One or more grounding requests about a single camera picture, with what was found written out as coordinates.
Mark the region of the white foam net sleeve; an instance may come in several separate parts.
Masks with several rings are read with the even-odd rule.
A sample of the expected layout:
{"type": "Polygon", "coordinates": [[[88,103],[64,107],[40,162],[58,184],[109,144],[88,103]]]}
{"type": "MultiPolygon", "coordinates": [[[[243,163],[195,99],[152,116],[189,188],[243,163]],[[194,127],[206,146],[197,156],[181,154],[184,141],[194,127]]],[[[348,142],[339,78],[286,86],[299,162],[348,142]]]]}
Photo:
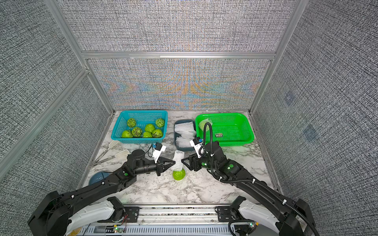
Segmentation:
{"type": "Polygon", "coordinates": [[[185,153],[181,150],[176,150],[174,153],[173,161],[175,161],[175,164],[172,166],[173,171],[182,171],[183,169],[183,163],[182,159],[185,157],[185,153]]]}
{"type": "Polygon", "coordinates": [[[206,118],[200,121],[198,124],[200,130],[207,131],[209,129],[209,126],[205,126],[207,123],[209,123],[210,125],[213,125],[212,121],[209,118],[206,118]]]}

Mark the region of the green custard apple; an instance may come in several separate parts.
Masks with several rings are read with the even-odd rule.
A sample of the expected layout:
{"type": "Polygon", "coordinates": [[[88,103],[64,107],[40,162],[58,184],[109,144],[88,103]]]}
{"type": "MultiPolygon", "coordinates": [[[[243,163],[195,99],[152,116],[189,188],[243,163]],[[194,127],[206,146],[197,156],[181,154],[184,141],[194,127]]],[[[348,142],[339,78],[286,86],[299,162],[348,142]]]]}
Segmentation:
{"type": "Polygon", "coordinates": [[[202,131],[204,131],[206,123],[210,123],[210,121],[209,121],[209,120],[202,120],[202,121],[199,123],[199,128],[200,128],[202,131]]]}

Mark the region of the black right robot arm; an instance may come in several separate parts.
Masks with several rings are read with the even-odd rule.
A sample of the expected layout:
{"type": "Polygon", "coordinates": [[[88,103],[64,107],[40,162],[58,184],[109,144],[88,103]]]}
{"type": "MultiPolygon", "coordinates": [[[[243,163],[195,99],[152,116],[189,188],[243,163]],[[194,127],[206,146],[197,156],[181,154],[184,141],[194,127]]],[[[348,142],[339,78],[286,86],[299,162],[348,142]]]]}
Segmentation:
{"type": "Polygon", "coordinates": [[[256,209],[245,197],[237,197],[230,205],[233,223],[254,221],[280,236],[319,235],[309,205],[299,199],[286,197],[259,181],[241,164],[228,159],[218,142],[197,144],[195,154],[182,159],[191,171],[206,169],[217,181],[230,184],[257,200],[263,209],[256,209]]]}

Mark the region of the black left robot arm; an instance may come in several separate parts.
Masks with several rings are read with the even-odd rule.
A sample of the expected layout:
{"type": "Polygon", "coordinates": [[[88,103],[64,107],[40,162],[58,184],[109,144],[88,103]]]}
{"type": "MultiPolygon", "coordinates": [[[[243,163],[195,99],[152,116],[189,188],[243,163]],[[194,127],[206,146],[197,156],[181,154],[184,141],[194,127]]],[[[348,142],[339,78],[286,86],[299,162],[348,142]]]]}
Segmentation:
{"type": "Polygon", "coordinates": [[[71,217],[80,210],[128,188],[136,182],[137,175],[155,172],[160,176],[173,165],[173,160],[164,157],[148,160],[143,150],[134,150],[127,161],[105,179],[72,192],[47,194],[29,218],[28,226],[34,236],[63,236],[74,224],[71,217]]]}

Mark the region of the white foam net pile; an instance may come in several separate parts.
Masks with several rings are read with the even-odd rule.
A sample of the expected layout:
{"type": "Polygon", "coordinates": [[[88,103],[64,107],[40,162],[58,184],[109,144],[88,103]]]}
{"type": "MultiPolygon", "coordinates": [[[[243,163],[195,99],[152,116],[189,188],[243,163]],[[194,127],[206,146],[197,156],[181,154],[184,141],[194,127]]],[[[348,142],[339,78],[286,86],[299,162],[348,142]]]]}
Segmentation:
{"type": "MultiPolygon", "coordinates": [[[[179,124],[176,125],[177,133],[181,134],[188,134],[191,137],[196,137],[196,131],[193,130],[192,128],[192,123],[185,123],[185,124],[179,124]]],[[[184,139],[183,138],[178,138],[177,142],[180,146],[184,146],[184,139]]]]}

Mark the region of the custard apple in teal basket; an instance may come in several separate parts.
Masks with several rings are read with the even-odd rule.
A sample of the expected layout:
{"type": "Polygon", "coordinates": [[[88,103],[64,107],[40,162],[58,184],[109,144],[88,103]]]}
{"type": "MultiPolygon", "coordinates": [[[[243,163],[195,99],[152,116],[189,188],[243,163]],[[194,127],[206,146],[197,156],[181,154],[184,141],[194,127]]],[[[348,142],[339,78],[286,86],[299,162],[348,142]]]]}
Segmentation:
{"type": "Polygon", "coordinates": [[[136,119],[130,118],[127,120],[127,126],[130,128],[136,127],[136,119]]]}

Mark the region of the teal plastic basket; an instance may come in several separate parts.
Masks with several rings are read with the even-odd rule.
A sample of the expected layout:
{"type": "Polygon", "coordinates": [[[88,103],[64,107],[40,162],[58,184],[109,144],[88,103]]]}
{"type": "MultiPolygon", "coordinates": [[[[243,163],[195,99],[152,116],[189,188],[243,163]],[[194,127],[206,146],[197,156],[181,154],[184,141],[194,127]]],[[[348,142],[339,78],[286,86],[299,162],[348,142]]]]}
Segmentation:
{"type": "Polygon", "coordinates": [[[114,125],[111,139],[120,141],[123,144],[152,144],[156,142],[162,142],[166,136],[168,125],[168,112],[163,110],[129,110],[123,111],[119,114],[116,123],[114,125]],[[125,130],[132,131],[133,128],[127,126],[127,120],[130,118],[136,119],[136,127],[142,129],[142,136],[139,138],[121,138],[121,134],[125,130]],[[165,126],[158,128],[155,121],[159,118],[165,120],[165,126]],[[153,138],[152,134],[145,132],[145,126],[147,124],[153,124],[155,128],[161,129],[163,131],[163,136],[161,138],[153,138]]]}

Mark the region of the bright green plastic basket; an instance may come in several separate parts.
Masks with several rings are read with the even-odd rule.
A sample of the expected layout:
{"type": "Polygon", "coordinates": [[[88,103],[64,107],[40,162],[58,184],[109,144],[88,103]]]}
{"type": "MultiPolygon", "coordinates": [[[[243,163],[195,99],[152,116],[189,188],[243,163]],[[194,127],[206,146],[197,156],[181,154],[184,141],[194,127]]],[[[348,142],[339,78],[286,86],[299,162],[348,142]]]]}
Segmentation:
{"type": "Polygon", "coordinates": [[[218,141],[222,147],[236,147],[250,144],[255,140],[247,117],[241,113],[214,113],[201,114],[196,117],[195,125],[197,136],[203,138],[206,136],[206,143],[210,142],[210,131],[200,130],[198,124],[200,121],[209,118],[213,125],[213,141],[218,141]],[[215,134],[222,133],[223,137],[217,138],[215,134]]]}

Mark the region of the blue bowl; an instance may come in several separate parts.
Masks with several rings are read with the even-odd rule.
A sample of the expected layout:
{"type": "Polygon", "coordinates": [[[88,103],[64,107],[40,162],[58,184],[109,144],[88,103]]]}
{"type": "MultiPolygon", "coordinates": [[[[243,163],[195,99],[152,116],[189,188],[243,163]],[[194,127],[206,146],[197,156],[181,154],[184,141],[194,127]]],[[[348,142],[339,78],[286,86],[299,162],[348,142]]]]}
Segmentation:
{"type": "Polygon", "coordinates": [[[100,182],[106,179],[109,175],[110,175],[109,172],[97,172],[90,178],[88,185],[92,185],[94,183],[100,182]]]}

